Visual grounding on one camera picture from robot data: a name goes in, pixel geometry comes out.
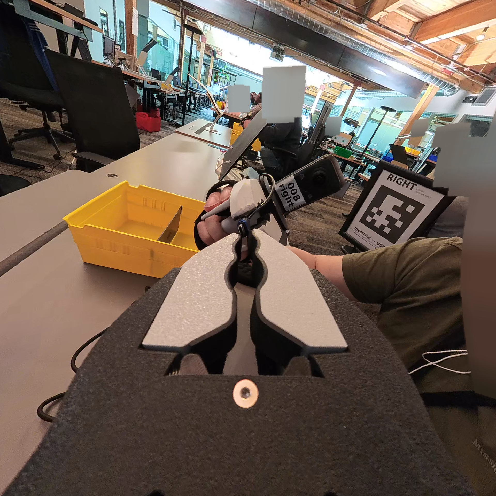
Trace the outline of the black office chair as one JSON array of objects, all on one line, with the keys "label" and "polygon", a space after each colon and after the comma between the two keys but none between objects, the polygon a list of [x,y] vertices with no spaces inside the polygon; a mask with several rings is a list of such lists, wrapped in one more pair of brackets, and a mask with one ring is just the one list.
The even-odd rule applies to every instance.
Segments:
[{"label": "black office chair", "polygon": [[47,49],[76,143],[77,170],[91,173],[140,149],[121,70]]},{"label": "black office chair", "polygon": [[7,140],[1,127],[1,160],[10,164],[40,170],[43,166],[12,157],[12,144],[34,137],[44,137],[53,145],[55,160],[61,161],[61,151],[54,134],[64,142],[72,138],[58,130],[51,130],[48,113],[58,112],[62,118],[64,103],[52,84],[45,68],[50,69],[44,52],[44,37],[37,25],[16,13],[13,6],[1,2],[1,98],[21,102],[27,107],[41,111],[43,127],[21,129]]}]

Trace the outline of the small red bin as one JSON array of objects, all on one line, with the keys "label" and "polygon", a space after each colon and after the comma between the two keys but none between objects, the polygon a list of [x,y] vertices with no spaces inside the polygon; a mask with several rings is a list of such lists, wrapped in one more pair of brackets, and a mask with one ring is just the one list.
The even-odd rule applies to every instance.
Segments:
[{"label": "small red bin", "polygon": [[160,111],[156,108],[153,108],[148,112],[136,112],[135,121],[138,129],[148,133],[157,133],[162,127]]}]

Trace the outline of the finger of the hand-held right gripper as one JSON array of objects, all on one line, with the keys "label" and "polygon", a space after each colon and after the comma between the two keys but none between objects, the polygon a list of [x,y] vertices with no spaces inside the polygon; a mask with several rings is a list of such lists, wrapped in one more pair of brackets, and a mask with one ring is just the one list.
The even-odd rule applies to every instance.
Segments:
[{"label": "finger of the hand-held right gripper", "polygon": [[228,206],[222,207],[220,213],[225,210],[227,214],[220,214],[225,217],[221,220],[222,230],[226,234],[238,233],[239,221],[248,221],[255,209],[264,201],[264,190],[259,179],[242,179],[236,183],[231,191]]},{"label": "finger of the hand-held right gripper", "polygon": [[254,228],[266,233],[283,246],[289,246],[288,231],[280,226],[274,215],[270,215],[269,220],[257,223]]}]

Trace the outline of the framed marker sign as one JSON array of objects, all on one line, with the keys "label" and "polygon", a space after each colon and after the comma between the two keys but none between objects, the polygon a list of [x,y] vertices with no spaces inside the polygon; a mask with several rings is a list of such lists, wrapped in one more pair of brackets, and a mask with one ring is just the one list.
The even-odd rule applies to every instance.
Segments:
[{"label": "framed marker sign", "polygon": [[339,235],[349,244],[344,254],[380,249],[411,238],[426,237],[455,197],[448,188],[410,171],[406,165],[383,160],[346,217]]}]

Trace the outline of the yellow plastic bin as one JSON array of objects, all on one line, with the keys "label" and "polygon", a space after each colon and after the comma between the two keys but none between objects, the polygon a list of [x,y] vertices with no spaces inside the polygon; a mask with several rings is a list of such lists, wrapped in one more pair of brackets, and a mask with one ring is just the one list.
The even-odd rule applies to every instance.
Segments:
[{"label": "yellow plastic bin", "polygon": [[[194,227],[205,203],[127,181],[85,203],[63,220],[83,262],[162,278],[197,252]],[[161,243],[178,208],[179,230],[172,244]]]}]

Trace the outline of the black bin divider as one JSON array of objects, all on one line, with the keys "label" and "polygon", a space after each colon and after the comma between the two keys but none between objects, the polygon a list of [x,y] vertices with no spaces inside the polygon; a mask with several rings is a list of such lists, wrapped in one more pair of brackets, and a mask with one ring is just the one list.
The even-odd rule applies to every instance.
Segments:
[{"label": "black bin divider", "polygon": [[166,226],[165,230],[161,233],[158,238],[158,241],[161,243],[172,244],[173,240],[179,230],[181,215],[182,215],[183,206],[180,206],[170,220],[169,224]]}]

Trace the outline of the black board on white stand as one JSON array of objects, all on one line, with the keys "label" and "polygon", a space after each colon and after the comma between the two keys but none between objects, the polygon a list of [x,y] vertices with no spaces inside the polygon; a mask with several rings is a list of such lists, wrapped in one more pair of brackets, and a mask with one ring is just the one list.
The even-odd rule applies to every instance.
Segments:
[{"label": "black board on white stand", "polygon": [[262,116],[262,111],[250,120],[249,125],[244,128],[233,124],[231,129],[231,143],[226,152],[218,159],[216,174],[219,180],[226,178],[227,174],[237,164],[239,159],[247,152],[257,139],[259,133],[264,129],[267,120]]}]

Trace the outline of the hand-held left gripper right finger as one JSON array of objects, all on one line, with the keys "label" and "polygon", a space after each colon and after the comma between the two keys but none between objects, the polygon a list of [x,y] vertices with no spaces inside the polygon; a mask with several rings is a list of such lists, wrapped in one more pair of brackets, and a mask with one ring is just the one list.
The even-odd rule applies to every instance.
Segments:
[{"label": "hand-held left gripper right finger", "polygon": [[315,356],[340,354],[348,344],[310,269],[261,229],[248,236],[255,295],[250,337],[259,375],[283,375],[303,357],[310,375],[321,375]]}]

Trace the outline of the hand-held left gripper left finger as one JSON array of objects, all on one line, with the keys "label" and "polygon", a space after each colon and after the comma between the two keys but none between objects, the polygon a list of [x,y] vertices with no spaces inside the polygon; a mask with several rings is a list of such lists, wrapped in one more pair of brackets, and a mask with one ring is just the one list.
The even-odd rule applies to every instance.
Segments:
[{"label": "hand-held left gripper left finger", "polygon": [[221,375],[237,340],[238,255],[241,238],[230,234],[183,264],[141,346],[196,354]]}]

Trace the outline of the person's right hand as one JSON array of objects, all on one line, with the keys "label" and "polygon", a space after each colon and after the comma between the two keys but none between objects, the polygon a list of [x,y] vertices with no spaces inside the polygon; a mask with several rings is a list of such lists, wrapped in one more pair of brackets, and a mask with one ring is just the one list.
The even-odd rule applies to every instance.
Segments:
[{"label": "person's right hand", "polygon": [[234,183],[216,185],[208,191],[206,202],[202,214],[195,221],[194,238],[196,247],[199,250],[214,244],[220,239],[223,239],[228,234],[223,230],[221,222],[230,216],[229,208],[223,207],[220,213],[226,215],[212,215],[205,220],[201,220],[202,215],[217,208],[221,204],[227,202],[231,196]]}]

